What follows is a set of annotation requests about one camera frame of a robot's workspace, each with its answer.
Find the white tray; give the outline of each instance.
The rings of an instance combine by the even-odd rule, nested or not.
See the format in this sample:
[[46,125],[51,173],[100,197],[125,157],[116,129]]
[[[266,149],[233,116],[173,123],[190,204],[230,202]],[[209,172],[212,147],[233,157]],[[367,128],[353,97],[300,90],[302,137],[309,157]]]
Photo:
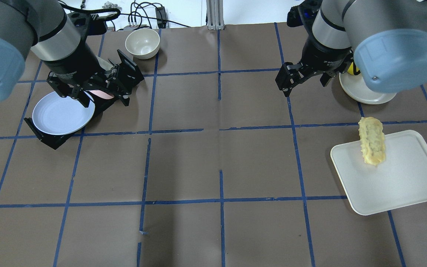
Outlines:
[[371,215],[427,201],[427,144],[413,130],[385,135],[386,159],[363,162],[360,141],[332,148],[331,158],[352,209]]

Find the white bowl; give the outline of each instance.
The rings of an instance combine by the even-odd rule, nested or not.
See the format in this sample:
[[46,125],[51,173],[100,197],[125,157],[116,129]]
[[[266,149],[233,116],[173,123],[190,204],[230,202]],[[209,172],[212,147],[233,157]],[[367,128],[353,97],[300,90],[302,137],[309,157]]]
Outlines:
[[153,29],[138,29],[126,37],[125,47],[137,59],[150,59],[159,51],[159,34]]

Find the bowl rim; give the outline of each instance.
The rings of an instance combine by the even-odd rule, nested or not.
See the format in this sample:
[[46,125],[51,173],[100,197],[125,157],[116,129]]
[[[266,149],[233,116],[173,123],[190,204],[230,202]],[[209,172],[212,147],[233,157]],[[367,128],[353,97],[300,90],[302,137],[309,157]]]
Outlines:
[[[128,41],[129,36],[131,36],[131,35],[132,35],[132,34],[134,34],[135,32],[141,31],[141,30],[144,30],[144,31],[148,30],[148,31],[150,31],[150,32],[155,32],[155,33],[156,33],[156,35],[157,35],[158,37],[156,38],[156,46],[154,47],[154,49],[153,49],[153,50],[151,50],[151,51],[149,51],[149,52],[147,52],[147,53],[144,53],[144,54],[136,54],[136,53],[133,53],[132,51],[129,51],[128,46],[127,46],[126,44],[127,44],[127,41]],[[149,28],[136,29],[136,30],[134,30],[133,32],[131,32],[131,33],[126,37],[126,39],[125,39],[125,48],[126,48],[126,50],[127,50],[129,53],[131,53],[131,54],[132,54],[132,55],[134,55],[134,56],[146,56],[147,54],[149,54],[149,53],[152,53],[152,52],[156,51],[156,49],[158,48],[158,46],[159,46],[160,42],[161,42],[161,36],[159,36],[159,32],[155,31],[154,29],[149,29]]]

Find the white plate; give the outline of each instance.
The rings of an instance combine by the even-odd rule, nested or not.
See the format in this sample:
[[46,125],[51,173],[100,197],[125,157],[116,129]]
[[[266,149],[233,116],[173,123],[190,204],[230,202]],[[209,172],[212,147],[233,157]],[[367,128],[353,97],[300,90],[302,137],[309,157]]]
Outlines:
[[44,96],[32,111],[32,122],[42,132],[50,135],[66,135],[80,130],[92,118],[95,112],[93,98],[88,94],[90,103],[84,108],[72,98],[61,98],[56,92]]
[[332,148],[331,158],[352,209],[370,215],[427,201],[427,144],[413,130],[385,135],[386,159],[363,162],[360,141]]
[[339,81],[345,93],[361,103],[378,105],[386,103],[396,96],[396,93],[373,92],[367,87],[361,74],[354,76],[348,73],[339,73]]

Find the yellow food item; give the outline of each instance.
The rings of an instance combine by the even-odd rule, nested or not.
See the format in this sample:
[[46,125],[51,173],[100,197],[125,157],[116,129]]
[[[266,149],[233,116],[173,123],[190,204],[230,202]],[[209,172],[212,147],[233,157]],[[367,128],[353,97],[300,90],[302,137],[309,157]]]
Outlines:
[[359,121],[360,147],[366,164],[377,166],[385,160],[385,135],[383,124],[374,117]]
[[355,75],[355,74],[354,74],[354,66],[355,66],[356,71],[357,71],[358,73],[360,73],[360,70],[359,70],[359,68],[357,67],[357,65],[355,64],[355,62],[352,62],[352,64],[350,64],[349,69],[347,70],[347,72],[348,72],[350,75]]

